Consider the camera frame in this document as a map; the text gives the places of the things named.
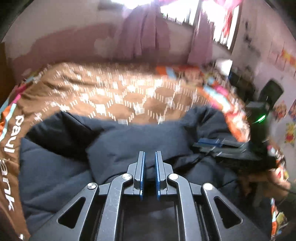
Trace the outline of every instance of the triangular cutout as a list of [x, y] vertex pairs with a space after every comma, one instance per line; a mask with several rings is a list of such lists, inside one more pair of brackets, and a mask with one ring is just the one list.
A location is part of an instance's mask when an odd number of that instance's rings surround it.
[[241, 219], [236, 216], [220, 198], [215, 197], [214, 201], [225, 228], [229, 229], [241, 223]]
[[81, 197], [58, 219], [58, 223], [71, 229], [75, 228], [85, 200], [85, 197]]

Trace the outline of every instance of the pink wall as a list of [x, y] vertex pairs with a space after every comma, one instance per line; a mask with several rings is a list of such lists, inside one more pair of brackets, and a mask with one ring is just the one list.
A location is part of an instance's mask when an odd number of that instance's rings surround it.
[[121, 11], [99, 11], [99, 2], [33, 1], [4, 39], [16, 80], [47, 63], [108, 58], [123, 17]]
[[[296, 79], [293, 78], [293, 75], [281, 71], [271, 64], [268, 56], [271, 43], [273, 49], [281, 52], [284, 47], [289, 53], [294, 53], [294, 56], [296, 56], [296, 41], [280, 16], [263, 0], [246, 0], [244, 7], [244, 13], [249, 12], [250, 16], [252, 16], [249, 18], [251, 24], [250, 35], [253, 38], [252, 44], [261, 52], [261, 57], [257, 58], [252, 53], [249, 53], [249, 56], [243, 54], [242, 61], [238, 61], [238, 63], [243, 62], [242, 66], [249, 64], [253, 67], [255, 71], [254, 84], [258, 89], [258, 93], [271, 78], [277, 80], [284, 89], [284, 94], [278, 100], [278, 103], [285, 101], [289, 110], [296, 99]], [[288, 171], [291, 180], [294, 180], [296, 179], [296, 147], [284, 143], [286, 123], [291, 122], [292, 119], [288, 115], [279, 122], [273, 120], [270, 130], [274, 140], [279, 144], [286, 156]]]

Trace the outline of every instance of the poster on wall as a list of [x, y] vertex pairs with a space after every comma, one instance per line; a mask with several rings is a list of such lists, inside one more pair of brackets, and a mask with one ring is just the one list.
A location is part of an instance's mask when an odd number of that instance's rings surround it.
[[288, 113], [292, 120], [296, 122], [296, 100], [294, 100], [294, 103], [292, 104]]
[[293, 147], [295, 145], [295, 131], [296, 131], [295, 123], [294, 122], [287, 123], [285, 143], [288, 143]]
[[280, 46], [272, 41], [267, 59], [278, 70], [285, 71], [296, 79], [296, 57], [285, 50], [284, 43]]
[[287, 105], [285, 101], [282, 101], [280, 104], [274, 107], [273, 111], [274, 117], [277, 122], [283, 119], [287, 114]]

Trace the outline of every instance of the blue object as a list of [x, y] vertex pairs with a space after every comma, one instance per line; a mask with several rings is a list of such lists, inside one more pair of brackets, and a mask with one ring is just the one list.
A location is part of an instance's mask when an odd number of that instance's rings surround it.
[[171, 67], [166, 67], [165, 70], [166, 70], [166, 72], [167, 72], [167, 75], [168, 75], [170, 78], [173, 78], [173, 79], [176, 79], [176, 78], [177, 78], [177, 76], [176, 76], [175, 71], [174, 71], [173, 68], [171, 68]]
[[160, 200], [160, 174], [159, 174], [159, 166], [158, 166], [158, 159], [157, 159], [157, 152], [155, 152], [155, 171], [156, 171], [156, 196], [157, 200]]
[[222, 147], [222, 142], [220, 139], [207, 139], [207, 138], [200, 138], [198, 144], [210, 145], [210, 146], [217, 146]]
[[143, 189], [144, 189], [144, 179], [145, 179], [145, 152], [143, 154], [143, 161], [141, 167], [141, 177], [140, 177], [140, 200], [143, 200]]
[[214, 81], [215, 81], [215, 78], [214, 78], [213, 76], [210, 76], [210, 77], [207, 79], [207, 83], [208, 83], [209, 85], [212, 85], [212, 84], [214, 83]]

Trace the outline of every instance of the green led light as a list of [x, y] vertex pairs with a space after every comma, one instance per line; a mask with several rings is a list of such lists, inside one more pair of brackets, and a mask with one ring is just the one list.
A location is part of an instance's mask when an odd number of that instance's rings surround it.
[[264, 119], [265, 119], [265, 115], [264, 116], [262, 116], [262, 117], [260, 117], [259, 119], [258, 119], [258, 121], [255, 121], [253, 124], [255, 124], [255, 123], [257, 123], [257, 122], [262, 122]]

